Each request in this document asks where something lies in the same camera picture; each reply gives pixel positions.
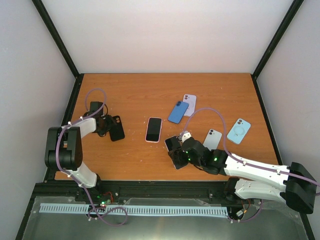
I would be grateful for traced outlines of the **black phone case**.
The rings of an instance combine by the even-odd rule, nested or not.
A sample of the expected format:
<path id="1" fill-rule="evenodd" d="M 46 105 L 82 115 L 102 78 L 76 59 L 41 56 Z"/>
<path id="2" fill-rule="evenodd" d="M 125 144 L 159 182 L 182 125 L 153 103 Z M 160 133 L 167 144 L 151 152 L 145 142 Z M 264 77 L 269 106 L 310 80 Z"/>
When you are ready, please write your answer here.
<path id="1" fill-rule="evenodd" d="M 109 130 L 110 140 L 116 142 L 125 138 L 122 120 L 119 115 L 113 116 L 115 125 Z"/>

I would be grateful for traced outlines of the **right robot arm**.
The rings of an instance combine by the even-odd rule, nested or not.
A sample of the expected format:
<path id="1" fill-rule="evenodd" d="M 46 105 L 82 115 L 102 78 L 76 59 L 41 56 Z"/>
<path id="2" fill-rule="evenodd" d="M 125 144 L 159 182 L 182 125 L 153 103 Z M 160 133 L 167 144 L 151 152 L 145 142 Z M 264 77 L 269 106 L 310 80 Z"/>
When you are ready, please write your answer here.
<path id="1" fill-rule="evenodd" d="M 193 165 L 211 175 L 228 176 L 224 194 L 230 202 L 270 200 L 303 214 L 314 212 L 316 181 L 300 163 L 286 166 L 249 160 L 225 150 L 210 150 L 190 135 L 170 137 L 165 145 L 177 170 Z"/>

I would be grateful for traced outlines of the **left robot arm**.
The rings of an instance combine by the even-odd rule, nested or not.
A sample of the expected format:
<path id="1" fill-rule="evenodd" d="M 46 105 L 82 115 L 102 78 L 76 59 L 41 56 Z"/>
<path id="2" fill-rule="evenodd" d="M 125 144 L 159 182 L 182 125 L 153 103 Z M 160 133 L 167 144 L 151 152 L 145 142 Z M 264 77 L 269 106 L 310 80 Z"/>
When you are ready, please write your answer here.
<path id="1" fill-rule="evenodd" d="M 91 133 L 104 137 L 116 126 L 116 120 L 104 110 L 108 110 L 105 103 L 92 101 L 76 122 L 49 128 L 44 156 L 47 168 L 66 174 L 79 187 L 87 188 L 86 195 L 95 202 L 103 198 L 104 188 L 99 185 L 100 177 L 83 161 L 82 138 Z"/>

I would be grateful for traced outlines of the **white phone black screen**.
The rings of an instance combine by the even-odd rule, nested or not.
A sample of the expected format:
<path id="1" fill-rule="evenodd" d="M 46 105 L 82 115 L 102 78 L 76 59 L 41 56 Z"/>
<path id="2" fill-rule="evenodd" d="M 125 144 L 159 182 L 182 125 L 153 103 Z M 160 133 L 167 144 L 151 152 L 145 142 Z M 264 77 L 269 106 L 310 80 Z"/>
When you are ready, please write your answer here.
<path id="1" fill-rule="evenodd" d="M 172 163 L 176 170 L 185 167 L 188 164 L 186 154 L 183 152 L 181 147 L 181 141 L 177 136 L 167 138 L 165 141 L 167 153 L 172 160 Z"/>

